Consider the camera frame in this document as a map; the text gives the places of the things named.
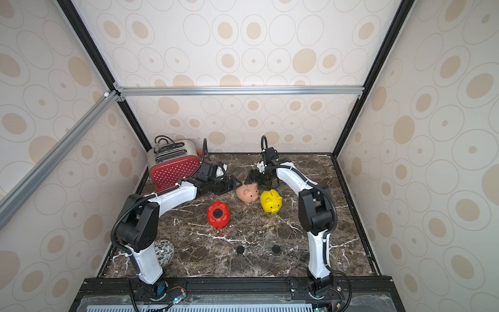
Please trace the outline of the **pink piggy bank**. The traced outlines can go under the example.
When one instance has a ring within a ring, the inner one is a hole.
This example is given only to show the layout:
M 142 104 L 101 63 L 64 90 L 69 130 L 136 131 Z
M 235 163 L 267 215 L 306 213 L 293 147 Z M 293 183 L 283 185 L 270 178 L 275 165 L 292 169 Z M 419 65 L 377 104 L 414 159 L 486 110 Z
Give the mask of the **pink piggy bank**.
M 259 199 L 258 184 L 242 184 L 236 189 L 236 195 L 245 204 L 251 204 Z

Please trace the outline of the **red piggy bank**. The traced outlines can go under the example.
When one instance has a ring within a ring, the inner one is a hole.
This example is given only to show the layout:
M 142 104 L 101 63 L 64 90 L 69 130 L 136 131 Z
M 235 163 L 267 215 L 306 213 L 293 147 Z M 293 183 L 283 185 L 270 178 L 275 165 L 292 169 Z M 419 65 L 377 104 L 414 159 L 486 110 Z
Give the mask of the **red piggy bank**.
M 213 202 L 207 210 L 207 220 L 211 226 L 221 230 L 230 221 L 230 211 L 228 206 L 221 202 Z

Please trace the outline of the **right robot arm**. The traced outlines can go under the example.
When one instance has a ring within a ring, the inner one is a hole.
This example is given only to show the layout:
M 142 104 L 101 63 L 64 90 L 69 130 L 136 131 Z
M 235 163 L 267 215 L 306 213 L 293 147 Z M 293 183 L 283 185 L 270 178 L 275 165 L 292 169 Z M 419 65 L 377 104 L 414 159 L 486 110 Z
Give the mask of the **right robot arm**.
M 301 173 L 295 165 L 271 147 L 262 149 L 262 161 L 248 173 L 246 182 L 271 193 L 275 181 L 285 183 L 298 196 L 298 218 L 309 239 L 308 276 L 314 292 L 327 289 L 334 279 L 330 267 L 330 234 L 338 216 L 331 192 Z

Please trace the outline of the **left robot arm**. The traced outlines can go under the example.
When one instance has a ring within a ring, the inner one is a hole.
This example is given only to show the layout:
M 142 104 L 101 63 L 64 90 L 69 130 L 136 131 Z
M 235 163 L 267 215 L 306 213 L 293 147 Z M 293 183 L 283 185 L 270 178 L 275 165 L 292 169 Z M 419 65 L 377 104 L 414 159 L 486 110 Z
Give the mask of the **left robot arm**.
M 147 285 L 163 281 L 153 243 L 159 218 L 169 210 L 191 202 L 204 194 L 224 194 L 240 187 L 242 182 L 226 174 L 222 163 L 203 161 L 196 175 L 183 178 L 172 188 L 147 196 L 129 196 L 112 227 L 111 243 L 132 258 L 139 280 Z

